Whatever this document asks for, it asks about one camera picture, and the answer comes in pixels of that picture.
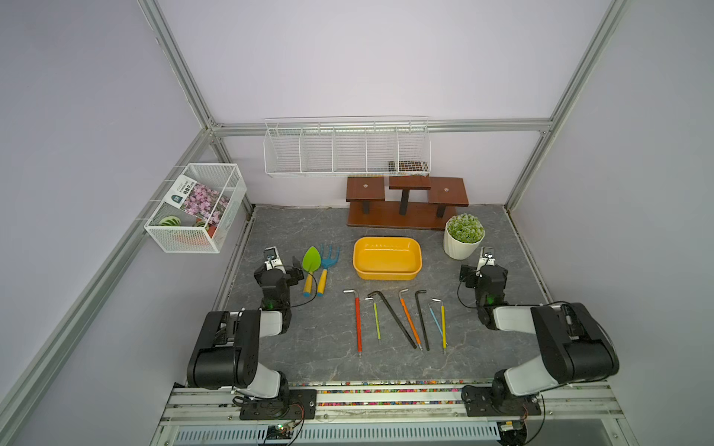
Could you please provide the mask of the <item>yellow hex key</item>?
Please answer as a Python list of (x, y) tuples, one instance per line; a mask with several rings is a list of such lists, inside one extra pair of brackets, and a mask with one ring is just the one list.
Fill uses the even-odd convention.
[(441, 334), (442, 334), (442, 347), (443, 347), (443, 353), (446, 354), (447, 348), (448, 348), (448, 342), (447, 342), (447, 329), (446, 329), (446, 308), (444, 307), (444, 301), (440, 298), (433, 298), (431, 299), (433, 302), (439, 304), (440, 308), (440, 327), (441, 327)]

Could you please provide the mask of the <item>blue hex key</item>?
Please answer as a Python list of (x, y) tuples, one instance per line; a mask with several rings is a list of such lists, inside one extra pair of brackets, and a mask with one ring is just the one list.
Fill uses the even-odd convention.
[(440, 317), (438, 317), (438, 316), (436, 315), (436, 312), (433, 310), (433, 308), (432, 308), (431, 306), (430, 306), (430, 308), (429, 308), (429, 311), (430, 311), (431, 317), (432, 317), (432, 319), (433, 319), (433, 321), (434, 321), (434, 323), (435, 323), (435, 325), (436, 325), (436, 328), (437, 328), (437, 330), (438, 330), (438, 332), (439, 332), (439, 336), (440, 336), (440, 337), (443, 337), (443, 336), (444, 336), (444, 331), (443, 331), (443, 327), (442, 327), (442, 323), (441, 323)]

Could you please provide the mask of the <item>thin black hex key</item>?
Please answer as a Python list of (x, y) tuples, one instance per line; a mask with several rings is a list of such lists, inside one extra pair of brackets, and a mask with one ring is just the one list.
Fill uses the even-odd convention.
[(422, 306), (421, 306), (421, 303), (420, 303), (420, 297), (421, 297), (422, 295), (425, 295), (425, 294), (427, 294), (427, 290), (426, 290), (426, 289), (420, 289), (420, 290), (416, 291), (416, 293), (415, 293), (415, 300), (416, 300), (416, 311), (418, 312), (418, 320), (419, 320), (419, 324), (420, 324), (420, 328), (421, 328), (421, 332), (422, 332), (422, 337), (423, 337), (423, 346), (424, 346), (424, 349), (426, 349), (426, 351), (430, 351), (431, 348), (430, 348), (430, 344), (429, 344), (429, 338), (428, 338), (428, 333), (427, 333), (427, 329), (426, 329), (426, 323), (425, 323), (425, 320), (424, 320), (424, 314), (423, 314)]

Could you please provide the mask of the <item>orange hex key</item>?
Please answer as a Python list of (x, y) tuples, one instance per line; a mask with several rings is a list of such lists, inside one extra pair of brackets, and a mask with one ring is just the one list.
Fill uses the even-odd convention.
[(414, 340), (415, 340), (415, 342), (416, 342), (416, 345), (418, 346), (418, 348), (419, 348), (420, 350), (422, 350), (423, 347), (422, 347), (422, 344), (421, 344), (420, 337), (419, 337), (419, 335), (418, 335), (418, 331), (417, 331), (417, 329), (416, 329), (416, 326), (414, 325), (413, 319), (412, 319), (412, 317), (411, 317), (410, 311), (409, 311), (408, 306), (407, 306), (406, 301), (405, 301), (405, 296), (406, 296), (406, 294), (407, 294), (408, 292), (409, 292), (409, 289), (408, 289), (408, 288), (404, 288), (404, 289), (400, 290), (400, 291), (399, 291), (399, 299), (400, 299), (400, 302), (401, 302), (401, 305), (402, 305), (402, 308), (403, 308), (403, 312), (405, 313), (405, 317), (407, 318), (409, 327), (410, 327), (410, 329), (411, 329), (412, 335), (414, 336)]

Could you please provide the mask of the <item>large black hex key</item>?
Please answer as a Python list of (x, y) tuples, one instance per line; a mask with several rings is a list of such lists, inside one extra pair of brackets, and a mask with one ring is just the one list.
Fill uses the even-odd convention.
[(400, 331), (403, 333), (405, 336), (407, 342), (413, 349), (417, 349), (418, 346), (415, 342), (415, 340), (410, 336), (409, 332), (407, 332), (405, 325), (402, 323), (402, 321), (399, 319), (397, 316), (396, 311), (394, 310), (394, 307), (390, 302), (388, 301), (387, 297), (381, 292), (381, 291), (373, 291), (367, 295), (368, 298), (371, 298), (372, 300), (375, 300), (379, 298), (379, 300), (386, 306), (389, 314), (392, 316), (392, 319), (394, 319), (395, 323), (397, 324), (398, 328)]

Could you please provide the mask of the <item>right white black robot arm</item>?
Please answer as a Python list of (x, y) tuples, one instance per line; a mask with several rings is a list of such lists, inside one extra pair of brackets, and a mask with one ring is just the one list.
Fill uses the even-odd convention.
[(505, 300), (508, 270), (495, 264), (463, 265), (459, 280), (474, 291), (473, 308), (487, 329), (533, 335), (539, 348), (532, 360), (497, 372), (490, 388), (464, 387), (468, 416), (539, 414), (541, 392), (618, 373), (612, 341), (583, 304), (511, 305)]

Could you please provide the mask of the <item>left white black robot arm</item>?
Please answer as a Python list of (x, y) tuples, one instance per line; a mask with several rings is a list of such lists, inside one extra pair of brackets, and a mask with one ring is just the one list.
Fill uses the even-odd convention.
[(263, 299), (257, 310), (211, 311), (187, 366), (191, 388), (231, 388), (240, 419), (297, 421), (315, 418), (315, 390), (292, 390), (286, 375), (260, 363), (260, 340), (289, 328), (290, 288), (304, 279), (299, 260), (290, 266), (268, 260), (254, 277)]

